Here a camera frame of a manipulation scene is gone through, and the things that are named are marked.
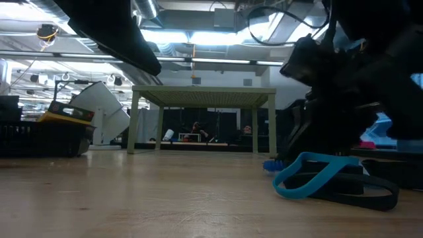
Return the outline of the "grey cloth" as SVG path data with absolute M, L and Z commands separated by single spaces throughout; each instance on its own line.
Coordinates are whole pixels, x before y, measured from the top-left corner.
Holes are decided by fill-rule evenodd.
M 158 118 L 158 110 L 147 110 L 146 108 L 138 110 L 137 143 L 147 143 L 151 138 L 156 138 Z

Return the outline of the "long ceiling light bar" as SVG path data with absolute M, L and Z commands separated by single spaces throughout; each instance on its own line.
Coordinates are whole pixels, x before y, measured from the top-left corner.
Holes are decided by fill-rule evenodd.
M 93 61 L 96 63 L 121 63 L 122 61 L 109 55 L 102 54 L 72 54 L 59 52 L 33 52 L 0 50 L 0 58 L 7 59 L 41 59 L 57 61 Z M 217 59 L 217 58 L 191 58 L 191 57 L 157 57 L 160 62 L 185 62 L 185 63 L 221 63 L 233 65 L 259 65 L 259 66 L 282 66 L 282 61 L 264 61 L 253 59 Z

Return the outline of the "black screen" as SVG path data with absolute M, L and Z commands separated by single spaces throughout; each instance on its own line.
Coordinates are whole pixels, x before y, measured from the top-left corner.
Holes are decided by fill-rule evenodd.
M 20 121 L 22 108 L 18 103 L 19 96 L 0 95 L 0 121 Z

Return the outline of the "black light stand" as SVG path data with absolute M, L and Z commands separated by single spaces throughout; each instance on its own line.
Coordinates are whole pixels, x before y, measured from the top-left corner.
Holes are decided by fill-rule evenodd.
M 54 96 L 52 101 L 54 106 L 53 111 L 58 112 L 58 114 L 61 116 L 69 117 L 75 122 L 80 120 L 82 124 L 91 123 L 94 116 L 94 112 L 57 101 L 58 93 L 62 89 L 64 89 L 66 86 L 68 86 L 69 83 L 73 83 L 75 85 L 88 85 L 91 82 L 88 80 L 82 80 L 82 79 L 68 80 L 68 81 L 64 81 L 64 80 L 55 81 Z

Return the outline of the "white frame box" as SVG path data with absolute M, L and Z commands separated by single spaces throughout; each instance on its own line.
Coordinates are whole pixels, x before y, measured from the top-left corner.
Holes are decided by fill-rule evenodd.
M 201 134 L 197 133 L 179 133 L 178 140 L 183 142 L 201 142 Z

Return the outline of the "wooden background table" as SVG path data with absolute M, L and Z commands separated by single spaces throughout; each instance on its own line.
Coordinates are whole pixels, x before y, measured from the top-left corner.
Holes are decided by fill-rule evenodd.
M 183 141 L 162 141 L 161 145 L 228 146 L 227 143 L 204 143 L 204 142 L 183 142 Z

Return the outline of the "black slotted plastic basket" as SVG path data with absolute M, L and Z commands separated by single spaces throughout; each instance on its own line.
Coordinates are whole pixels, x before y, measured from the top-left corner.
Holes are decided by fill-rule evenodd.
M 61 122 L 0 121 L 0 157 L 78 157 L 95 127 Z

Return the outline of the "black partition curtain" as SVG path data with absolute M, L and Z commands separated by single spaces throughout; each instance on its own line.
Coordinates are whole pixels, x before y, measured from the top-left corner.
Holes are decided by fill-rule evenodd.
M 207 108 L 166 109 L 163 120 L 163 136 L 168 129 L 174 131 L 171 141 L 179 141 L 179 133 L 191 133 L 192 126 L 199 122 L 209 134 L 204 143 L 228 143 L 237 132 L 237 115 L 235 112 L 222 112 Z

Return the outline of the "blue coil wrist band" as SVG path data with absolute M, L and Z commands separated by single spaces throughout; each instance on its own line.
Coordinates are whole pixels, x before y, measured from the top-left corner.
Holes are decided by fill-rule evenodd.
M 267 160 L 262 163 L 262 168 L 265 171 L 276 173 L 285 169 L 284 162 L 281 160 Z

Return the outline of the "teal silicone wristband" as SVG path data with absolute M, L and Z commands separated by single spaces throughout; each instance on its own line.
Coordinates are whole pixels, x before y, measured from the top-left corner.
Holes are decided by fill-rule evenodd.
M 279 185 L 284 183 L 288 178 L 295 175 L 301 168 L 305 161 L 316 161 L 327 163 L 317 175 L 315 175 L 309 182 L 294 189 L 281 188 Z M 321 153 L 303 152 L 300 153 L 297 159 L 284 170 L 282 170 L 272 181 L 272 186 L 277 194 L 289 199 L 304 199 L 314 192 L 318 191 L 325 185 L 332 177 L 340 172 L 346 166 L 358 166 L 359 159 L 349 156 L 335 156 L 325 155 Z

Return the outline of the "green perforated metal shelf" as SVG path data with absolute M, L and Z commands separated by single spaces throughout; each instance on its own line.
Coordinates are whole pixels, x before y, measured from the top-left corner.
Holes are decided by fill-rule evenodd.
M 269 156 L 277 157 L 276 89 L 254 87 L 198 87 L 198 86 L 146 86 L 132 87 L 132 105 L 128 132 L 127 153 L 135 153 L 138 125 L 138 104 L 143 97 L 159 107 L 155 149 L 161 148 L 163 113 L 166 107 L 179 108 L 239 108 L 252 110 L 252 151 L 258 153 L 257 110 L 268 105 Z

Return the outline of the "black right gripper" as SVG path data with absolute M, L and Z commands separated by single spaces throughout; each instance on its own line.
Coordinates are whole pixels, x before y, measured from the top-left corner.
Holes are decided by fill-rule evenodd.
M 278 113 L 278 159 L 300 153 L 332 154 L 330 145 L 359 145 L 362 134 L 376 120 L 371 103 L 354 81 L 354 75 L 366 66 L 361 59 L 334 60 L 333 73 L 311 87 L 304 100 L 295 100 Z

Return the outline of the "yellow crayon box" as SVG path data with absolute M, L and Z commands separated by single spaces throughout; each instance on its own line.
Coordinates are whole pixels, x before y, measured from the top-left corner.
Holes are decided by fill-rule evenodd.
M 50 103 L 49 108 L 41 117 L 38 119 L 39 122 L 72 122 L 77 124 L 90 125 L 95 113 L 90 110 L 85 110 L 78 108 L 76 106 L 71 106 L 70 104 L 65 104 L 53 100 Z

